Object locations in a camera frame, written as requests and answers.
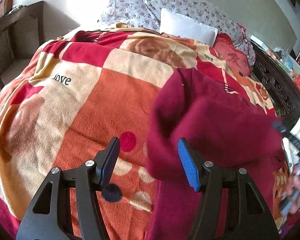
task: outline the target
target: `carved wooden cabinet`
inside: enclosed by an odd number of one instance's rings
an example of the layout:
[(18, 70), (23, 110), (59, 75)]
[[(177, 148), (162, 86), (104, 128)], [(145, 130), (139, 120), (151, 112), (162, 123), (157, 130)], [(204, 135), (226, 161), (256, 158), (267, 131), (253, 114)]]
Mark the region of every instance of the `carved wooden cabinet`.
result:
[(264, 85), (276, 113), (291, 130), (300, 117), (300, 92), (285, 71), (257, 44), (251, 43), (256, 53), (256, 62), (251, 67), (251, 76)]

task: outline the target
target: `dark wooden furniture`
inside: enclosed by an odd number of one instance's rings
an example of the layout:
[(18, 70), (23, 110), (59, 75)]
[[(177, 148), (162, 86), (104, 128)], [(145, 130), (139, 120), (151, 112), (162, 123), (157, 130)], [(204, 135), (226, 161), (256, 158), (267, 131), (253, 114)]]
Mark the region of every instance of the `dark wooden furniture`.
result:
[(300, 91), (287, 73), (259, 45), (253, 41), (251, 43), (256, 53), (251, 75), (264, 85), (276, 112), (291, 130), (300, 117)]
[[(6, 16), (3, 16), (0, 19), (0, 36), (3, 31), (6, 29), (11, 28), (18, 20), (24, 18), (27, 15), (30, 15), (33, 19), (38, 19), (38, 38), (39, 38), (39, 45), (44, 43), (44, 36), (43, 36), (43, 1), (36, 2), (34, 4), (25, 6), (17, 11), (12, 12)], [(0, 88), (4, 87), (3, 81), (1, 79), (0, 73)]]

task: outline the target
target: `blue gripper pad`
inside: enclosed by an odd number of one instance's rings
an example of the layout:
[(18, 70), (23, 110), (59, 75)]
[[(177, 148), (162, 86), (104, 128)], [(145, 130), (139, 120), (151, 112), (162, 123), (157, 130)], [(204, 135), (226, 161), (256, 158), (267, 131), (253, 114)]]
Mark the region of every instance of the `blue gripper pad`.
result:
[(190, 150), (185, 145), (182, 139), (178, 140), (178, 154), (185, 170), (189, 185), (194, 188), (194, 191), (200, 190), (199, 171), (190, 155)]

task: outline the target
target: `human hand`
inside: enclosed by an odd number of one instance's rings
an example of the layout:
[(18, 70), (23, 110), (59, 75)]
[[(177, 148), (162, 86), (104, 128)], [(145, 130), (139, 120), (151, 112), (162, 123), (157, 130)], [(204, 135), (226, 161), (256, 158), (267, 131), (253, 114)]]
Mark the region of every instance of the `human hand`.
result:
[[(300, 176), (296, 175), (297, 169), (298, 165), (296, 164), (293, 167), (293, 173), (288, 178), (288, 183), (286, 185), (284, 194), (291, 195), (293, 188), (296, 188), (300, 192)], [(300, 194), (293, 206), (290, 208), (289, 213), (295, 214), (298, 211), (300, 211)]]

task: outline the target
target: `silver bolt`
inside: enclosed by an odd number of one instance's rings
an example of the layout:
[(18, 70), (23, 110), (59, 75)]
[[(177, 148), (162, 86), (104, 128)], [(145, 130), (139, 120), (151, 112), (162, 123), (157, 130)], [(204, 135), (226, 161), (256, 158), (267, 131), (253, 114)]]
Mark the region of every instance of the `silver bolt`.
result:
[(206, 162), (204, 162), (204, 166), (211, 168), (213, 166), (213, 162), (206, 161)]
[(59, 171), (60, 171), (60, 168), (54, 167), (54, 168), (52, 168), (51, 173), (52, 173), (52, 174), (56, 174), (56, 173), (58, 173)]
[(86, 161), (85, 164), (86, 164), (87, 167), (90, 167), (94, 164), (94, 161), (93, 160), (88, 160), (88, 161)]
[(240, 168), (239, 169), (239, 172), (241, 173), (241, 174), (247, 174), (247, 170), (245, 169), (245, 168)]

